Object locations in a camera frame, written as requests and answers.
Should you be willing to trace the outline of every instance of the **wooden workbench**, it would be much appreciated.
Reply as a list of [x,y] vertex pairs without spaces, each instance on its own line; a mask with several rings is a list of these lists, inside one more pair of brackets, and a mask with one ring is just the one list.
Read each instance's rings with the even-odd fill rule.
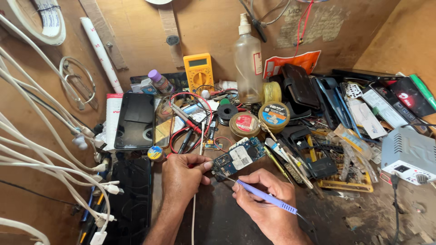
[[[218,125],[218,132],[215,137],[218,136],[227,137],[235,143],[231,138],[228,127]],[[227,140],[222,140],[221,143],[224,144],[224,149],[228,149],[230,146]],[[176,144],[175,149],[178,149],[179,145],[180,142]],[[222,154],[222,151],[204,151],[204,155],[212,159]],[[236,179],[238,175],[248,175],[259,168],[265,168],[282,181],[287,181],[268,156],[238,171],[232,178]],[[154,164],[152,169],[152,220],[154,221],[162,198],[161,164]],[[231,187],[233,183],[230,183],[230,181],[218,183],[210,172],[206,175],[211,178],[212,184],[209,186],[200,185],[197,194],[195,244],[272,244],[244,210],[237,205],[236,200],[232,197]],[[322,245],[352,245],[359,244],[359,242],[369,245],[371,239],[374,239],[373,236],[376,235],[381,235],[387,242],[392,239],[395,233],[395,209],[392,206],[393,190],[389,184],[383,181],[373,185],[374,193],[360,193],[361,197],[354,201],[327,195],[321,200],[305,186],[296,186],[298,212],[313,222]],[[431,214],[422,215],[413,210],[411,204],[412,201],[428,203],[426,206],[429,209],[432,203],[436,202],[435,193],[436,190],[429,184],[417,187],[408,182],[400,181],[398,190],[399,205],[406,211],[406,214],[400,216],[402,224],[400,230],[407,234],[400,236],[403,240],[410,239],[420,231],[426,231],[432,236],[430,229],[432,218],[435,217],[435,211],[428,210],[427,212]],[[192,201],[185,211],[175,244],[191,244],[191,222]],[[314,241],[310,227],[301,219],[299,219],[299,225]]]

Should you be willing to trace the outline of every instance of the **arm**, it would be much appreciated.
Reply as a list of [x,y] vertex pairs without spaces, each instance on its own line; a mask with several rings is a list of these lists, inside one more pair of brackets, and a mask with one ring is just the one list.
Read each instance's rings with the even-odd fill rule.
[[[248,184],[261,183],[268,188],[267,193],[295,207],[294,186],[280,181],[265,169],[239,176],[239,179]],[[243,186],[235,183],[233,197],[260,230],[274,245],[313,245],[309,236],[298,226],[297,216],[283,210],[263,199],[247,192]]]
[[[210,184],[203,174],[212,168],[212,159],[195,154],[173,154],[162,165],[162,207],[143,245],[172,245],[189,201],[200,183]],[[189,169],[189,164],[197,164]]]

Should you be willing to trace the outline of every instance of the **plywood panel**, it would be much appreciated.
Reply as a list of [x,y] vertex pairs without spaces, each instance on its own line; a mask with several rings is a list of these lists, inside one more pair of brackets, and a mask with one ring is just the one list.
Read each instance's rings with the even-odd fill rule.
[[[78,1],[59,1],[59,4],[62,7],[62,12],[66,20],[67,38],[62,45],[56,47],[47,46],[44,47],[44,51],[55,61],[56,66],[58,65],[60,57],[68,55],[77,58],[88,68],[97,87],[96,97],[100,102],[100,106],[97,110],[87,105],[84,111],[79,111],[75,104],[71,102],[71,99],[67,99],[57,75],[29,45],[9,35],[0,41],[0,46],[11,54],[16,61],[68,111],[75,114],[90,127],[93,127],[96,123],[101,123],[105,119],[106,93],[111,92],[112,88],[107,78],[104,76],[102,68],[98,66],[99,62],[95,53],[87,40],[85,32],[81,28],[79,17],[86,15],[80,3]],[[7,66],[12,75],[25,81],[8,63]],[[48,131],[48,128],[22,96],[4,80],[0,79],[0,82],[2,84],[2,89],[0,90],[0,111],[27,138],[67,158],[54,137]],[[85,165],[90,167],[95,166],[93,151],[91,149],[85,151],[78,150],[78,148],[71,143],[73,135],[71,135],[69,130],[54,116],[44,111],[44,109],[42,110],[58,131],[66,146],[71,150],[71,153]],[[12,139],[11,136],[2,130],[0,130],[0,135]],[[39,159],[31,151],[11,147],[9,145],[8,147],[27,156]],[[57,161],[54,161],[54,163],[59,166],[65,166]],[[23,167],[1,167],[0,179],[21,185],[50,197],[74,202],[73,197],[60,181],[36,170]],[[88,199],[88,188],[77,189],[85,199]],[[18,220],[34,226],[36,229],[46,234],[52,244],[76,244],[80,230],[79,220],[81,213],[72,217],[70,215],[70,206],[35,196],[3,183],[0,183],[0,196],[2,196],[0,201],[1,217]],[[17,229],[8,229],[4,226],[0,227],[0,232],[22,234],[22,232]]]
[[[119,48],[129,64],[128,71],[119,73],[123,89],[129,88],[130,76],[146,75],[151,69],[158,69],[162,73],[177,71],[171,62],[156,6],[144,0],[97,2],[106,21],[113,28]],[[264,15],[279,2],[280,0],[255,1],[256,16]],[[300,46],[299,54],[322,50],[316,71],[354,65],[398,2],[399,0],[331,0],[314,4],[308,21],[308,40]],[[172,4],[183,54],[209,52],[212,56],[214,80],[234,80],[236,70],[232,49],[239,38],[239,15],[245,13],[239,1],[175,0]],[[289,57],[295,54],[292,46],[296,41],[295,19],[299,20],[306,7],[306,3],[292,0],[285,16],[264,29],[268,38],[267,43],[262,43],[264,60],[275,55]],[[273,20],[279,13],[280,10],[274,11],[265,21]],[[329,36],[327,30],[331,27],[339,29],[336,37]],[[289,44],[292,47],[280,48]]]
[[[436,1],[402,0],[377,33],[356,69],[418,74],[429,90],[436,94]],[[436,115],[424,119],[436,123]]]

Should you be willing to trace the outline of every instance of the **purple bottle cap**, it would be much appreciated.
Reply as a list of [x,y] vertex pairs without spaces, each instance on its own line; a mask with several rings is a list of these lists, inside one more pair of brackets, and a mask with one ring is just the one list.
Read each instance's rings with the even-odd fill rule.
[[162,75],[157,70],[151,70],[148,73],[148,77],[153,80],[153,82],[157,82],[162,78]]

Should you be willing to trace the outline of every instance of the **purple soldering iron handle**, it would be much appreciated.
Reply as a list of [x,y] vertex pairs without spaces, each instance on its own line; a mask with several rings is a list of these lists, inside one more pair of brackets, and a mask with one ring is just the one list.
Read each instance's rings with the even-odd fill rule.
[[275,198],[273,196],[268,195],[267,193],[265,193],[265,192],[263,192],[263,191],[261,191],[259,189],[254,188],[253,186],[245,183],[244,181],[237,180],[236,183],[242,185],[244,187],[244,189],[246,189],[247,191],[249,191],[249,192],[253,193],[254,195],[262,198],[265,201],[268,201],[268,202],[276,205],[279,208],[282,208],[282,209],[284,209],[284,210],[286,210],[286,211],[288,211],[288,212],[290,212],[292,214],[296,214],[297,213],[297,209],[296,208],[292,207],[289,204],[286,204],[285,202],[283,202],[283,201],[281,201],[281,200],[279,200],[279,199],[277,199],[277,198]]

